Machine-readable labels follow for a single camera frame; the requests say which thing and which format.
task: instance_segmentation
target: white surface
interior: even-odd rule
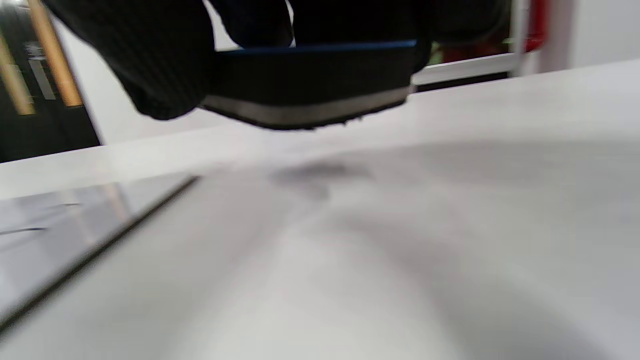
[[[314,133],[229,122],[0,165],[3,197],[226,165],[0,358],[638,359],[638,74],[619,63],[414,95]]]

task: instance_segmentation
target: gloved hand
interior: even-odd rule
[[[417,39],[428,60],[429,0],[210,0],[242,47]],[[213,29],[202,0],[44,0],[96,48],[143,114],[172,119],[196,108],[216,80]]]

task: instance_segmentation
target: red object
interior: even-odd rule
[[[525,50],[529,53],[538,50],[547,41],[548,0],[531,0],[531,19],[529,36]]]

